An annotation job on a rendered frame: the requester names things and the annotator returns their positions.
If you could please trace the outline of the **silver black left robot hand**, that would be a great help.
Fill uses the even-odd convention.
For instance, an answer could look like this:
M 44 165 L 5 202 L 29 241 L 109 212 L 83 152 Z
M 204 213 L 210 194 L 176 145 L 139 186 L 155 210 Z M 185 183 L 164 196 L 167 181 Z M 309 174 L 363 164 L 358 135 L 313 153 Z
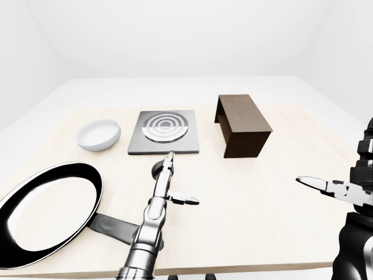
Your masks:
M 174 151 L 170 151 L 164 159 L 173 160 L 174 166 Z M 178 205 L 198 205 L 199 201 L 189 195 L 183 194 L 178 191 L 170 191 L 171 178 L 169 178 L 168 173 L 163 171 L 156 180 L 153 196 L 149 199 L 148 207 L 145 210 L 144 221 L 146 219 L 150 222 L 159 221 L 158 229 L 161 229 L 161 225 L 164 222 L 164 213 L 167 207 L 167 201 L 171 201 Z

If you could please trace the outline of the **dark brown wooden box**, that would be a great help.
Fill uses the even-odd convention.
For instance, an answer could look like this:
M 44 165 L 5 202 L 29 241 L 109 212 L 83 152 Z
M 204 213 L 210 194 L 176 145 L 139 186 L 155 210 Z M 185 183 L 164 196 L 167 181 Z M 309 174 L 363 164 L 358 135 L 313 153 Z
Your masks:
M 215 123 L 219 123 L 226 149 L 225 158 L 255 158 L 272 128 L 248 94 L 220 95 Z

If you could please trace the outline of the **white bowl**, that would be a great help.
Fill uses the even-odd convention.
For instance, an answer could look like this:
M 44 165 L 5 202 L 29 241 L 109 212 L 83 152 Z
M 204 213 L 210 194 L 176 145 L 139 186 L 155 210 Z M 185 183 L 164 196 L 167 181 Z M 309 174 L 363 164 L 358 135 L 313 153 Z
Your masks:
M 121 136 L 119 124 L 112 119 L 91 121 L 75 135 L 76 143 L 83 149 L 98 152 L 112 147 Z

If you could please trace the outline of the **round black stove knob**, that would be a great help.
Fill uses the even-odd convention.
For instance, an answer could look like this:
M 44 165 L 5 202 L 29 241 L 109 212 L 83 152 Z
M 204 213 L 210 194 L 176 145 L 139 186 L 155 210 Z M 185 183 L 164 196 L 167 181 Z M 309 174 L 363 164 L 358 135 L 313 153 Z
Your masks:
M 174 174 L 173 160 L 161 160 L 152 167 L 152 177 L 158 180 L 162 172 L 167 172 L 169 178 Z

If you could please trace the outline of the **flat dark stove plate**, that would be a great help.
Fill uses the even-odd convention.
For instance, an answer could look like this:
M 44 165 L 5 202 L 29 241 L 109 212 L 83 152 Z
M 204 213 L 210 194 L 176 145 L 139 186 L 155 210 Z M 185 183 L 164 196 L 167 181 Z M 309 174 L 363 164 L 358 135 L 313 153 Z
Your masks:
M 199 153 L 193 110 L 141 111 L 128 146 L 129 155 Z

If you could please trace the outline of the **black frying pan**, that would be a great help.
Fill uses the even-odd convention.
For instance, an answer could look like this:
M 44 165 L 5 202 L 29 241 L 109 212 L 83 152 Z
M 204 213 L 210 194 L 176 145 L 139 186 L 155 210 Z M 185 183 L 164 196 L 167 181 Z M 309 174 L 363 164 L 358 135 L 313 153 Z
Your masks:
M 82 224 L 66 239 L 49 248 L 37 251 L 21 248 L 17 244 L 10 226 L 11 216 L 16 213 L 16 208 L 37 188 L 54 181 L 71 178 L 82 179 L 94 188 L 95 201 Z M 103 189 L 103 179 L 98 170 L 81 162 L 61 163 L 49 167 L 17 185 L 0 200 L 0 270 L 23 268 L 49 257 L 76 238 L 85 227 L 130 245 L 139 226 L 97 213 Z

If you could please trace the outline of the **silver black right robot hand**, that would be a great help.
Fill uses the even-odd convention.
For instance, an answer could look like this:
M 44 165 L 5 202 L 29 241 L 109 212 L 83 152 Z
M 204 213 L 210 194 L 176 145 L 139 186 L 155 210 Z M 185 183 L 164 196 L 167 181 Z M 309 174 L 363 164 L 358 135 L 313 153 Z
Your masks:
M 373 118 L 364 131 L 364 139 L 358 143 L 357 153 L 360 159 L 350 169 L 348 182 L 308 176 L 297 177 L 296 181 L 323 195 L 349 202 L 358 213 L 373 217 Z

